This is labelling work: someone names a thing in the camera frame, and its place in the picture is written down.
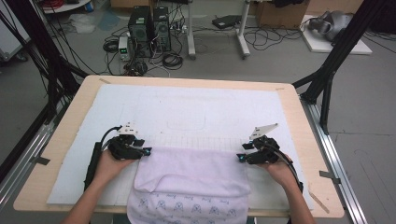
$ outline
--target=floor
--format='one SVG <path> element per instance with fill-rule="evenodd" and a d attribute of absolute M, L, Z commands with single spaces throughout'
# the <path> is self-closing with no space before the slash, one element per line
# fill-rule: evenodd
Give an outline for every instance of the floor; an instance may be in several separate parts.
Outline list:
<path fill-rule="evenodd" d="M 95 17 L 97 25 L 92 34 L 66 35 L 73 50 L 97 73 L 106 71 L 106 54 L 102 49 L 104 39 L 127 24 L 127 20 L 115 16 L 118 13 L 95 10 L 90 14 Z M 67 17 L 67 14 L 60 15 L 61 19 Z M 194 22 L 212 27 L 211 20 L 201 18 Z M 255 26 L 253 18 L 247 22 Z M 253 35 L 247 36 L 250 41 L 253 38 Z M 393 52 L 363 38 L 373 54 L 347 57 L 333 81 L 329 131 L 368 223 L 396 223 L 396 164 L 393 162 L 396 158 L 396 104 L 392 100 L 396 95 L 396 42 L 370 38 Z M 187 57 L 185 36 L 180 41 L 183 44 L 180 52 L 184 58 L 183 66 L 169 73 L 156 68 L 145 76 L 292 83 L 318 70 L 328 55 L 310 52 L 302 38 L 285 38 L 267 50 L 255 50 L 249 45 L 251 56 L 242 60 L 234 33 L 206 31 L 195 33 L 197 58 L 193 61 Z M 257 44 L 263 42 L 263 37 L 257 35 Z M 68 50 L 65 51 L 72 61 Z M 83 70 L 91 72 L 79 64 Z M 116 56 L 110 64 L 111 71 L 119 74 L 121 67 L 122 63 Z M 301 87 L 297 92 L 302 93 L 305 89 L 306 86 Z M 31 60 L 26 63 L 12 60 L 0 67 L 0 95 L 2 162 L 47 98 L 40 75 Z M 0 210 L 2 223 L 56 223 L 62 220 L 63 213 L 15 211 L 12 204 L 21 186 L 19 184 Z M 260 224 L 286 222 L 285 218 L 258 218 Z M 318 219 L 318 223 L 348 222 L 347 216 Z M 111 223 L 111 216 L 94 215 L 92 223 Z"/>

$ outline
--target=computer tower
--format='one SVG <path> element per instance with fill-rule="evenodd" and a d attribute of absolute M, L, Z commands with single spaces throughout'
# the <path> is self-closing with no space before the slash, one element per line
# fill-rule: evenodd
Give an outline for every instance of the computer tower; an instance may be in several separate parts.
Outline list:
<path fill-rule="evenodd" d="M 155 7 L 153 9 L 155 35 L 157 36 L 157 48 L 163 51 L 171 50 L 171 35 L 169 32 L 168 7 Z"/>
<path fill-rule="evenodd" d="M 154 38 L 154 24 L 150 8 L 147 6 L 134 7 L 128 22 L 128 29 L 132 39 L 151 41 Z"/>
<path fill-rule="evenodd" d="M 151 46 L 151 41 L 154 39 L 155 33 L 150 7 L 133 7 L 131 17 L 128 22 L 128 29 L 131 35 L 135 57 L 151 57 L 152 49 L 155 49 L 155 43 Z"/>

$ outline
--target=electronic device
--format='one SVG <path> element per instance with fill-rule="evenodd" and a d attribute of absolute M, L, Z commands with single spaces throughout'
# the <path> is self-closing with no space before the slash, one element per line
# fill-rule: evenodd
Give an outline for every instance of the electronic device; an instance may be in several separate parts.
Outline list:
<path fill-rule="evenodd" d="M 151 46 L 151 41 L 155 34 L 150 7 L 133 7 L 128 22 L 128 29 L 136 58 L 150 58 L 152 49 L 155 49 L 155 43 L 153 43 L 154 46 Z"/>
<path fill-rule="evenodd" d="M 154 24 L 152 23 L 148 6 L 133 7 L 128 22 L 131 38 L 136 41 L 151 41 L 154 38 Z"/>
<path fill-rule="evenodd" d="M 105 142 L 107 135 L 112 131 L 117 131 L 119 135 L 114 136 Z M 96 173 L 96 167 L 99 163 L 102 152 L 106 147 L 116 160 L 139 160 L 140 158 L 151 154 L 151 147 L 143 147 L 145 140 L 137 139 L 136 134 L 137 130 L 132 127 L 130 122 L 123 126 L 110 128 L 105 132 L 101 141 L 96 142 L 93 147 L 91 161 L 88 165 L 87 174 L 85 176 L 84 190 L 86 190 L 93 181 Z"/>
<path fill-rule="evenodd" d="M 236 154 L 240 162 L 247 162 L 248 164 L 264 164 L 275 163 L 277 161 L 285 162 L 292 174 L 294 175 L 297 186 L 303 192 L 303 182 L 300 182 L 297 173 L 294 169 L 293 162 L 287 155 L 280 151 L 280 147 L 274 138 L 269 138 L 265 134 L 273 130 L 277 124 L 262 127 L 256 127 L 253 134 L 249 137 L 250 141 L 242 147 L 245 150 L 256 148 L 257 151 L 249 154 Z"/>
<path fill-rule="evenodd" d="M 155 7 L 152 11 L 157 47 L 163 51 L 171 50 L 168 7 Z"/>
<path fill-rule="evenodd" d="M 120 36 L 119 40 L 119 53 L 120 58 L 128 62 L 131 60 L 131 48 L 128 41 L 128 36 Z"/>
<path fill-rule="evenodd" d="M 219 29 L 224 29 L 230 26 L 235 26 L 237 23 L 241 22 L 242 16 L 225 16 L 217 18 L 212 21 L 212 24 Z"/>
<path fill-rule="evenodd" d="M 309 20 L 308 29 L 317 30 L 331 42 L 335 42 L 349 25 L 352 15 L 342 11 L 326 11 L 323 15 Z"/>

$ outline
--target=black aluminum pole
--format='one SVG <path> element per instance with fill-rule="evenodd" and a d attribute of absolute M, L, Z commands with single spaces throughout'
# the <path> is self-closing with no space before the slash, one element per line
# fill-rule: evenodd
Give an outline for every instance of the black aluminum pole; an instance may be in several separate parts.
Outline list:
<path fill-rule="evenodd" d="M 293 86 L 298 88 L 312 81 L 306 92 L 301 95 L 301 99 L 309 104 L 315 104 L 320 94 L 326 91 L 323 94 L 320 113 L 320 125 L 325 133 L 328 133 L 327 119 L 334 75 L 388 1 L 393 0 L 364 0 L 323 65 L 314 73 L 315 76 L 313 77 L 313 74 L 293 83 Z"/>

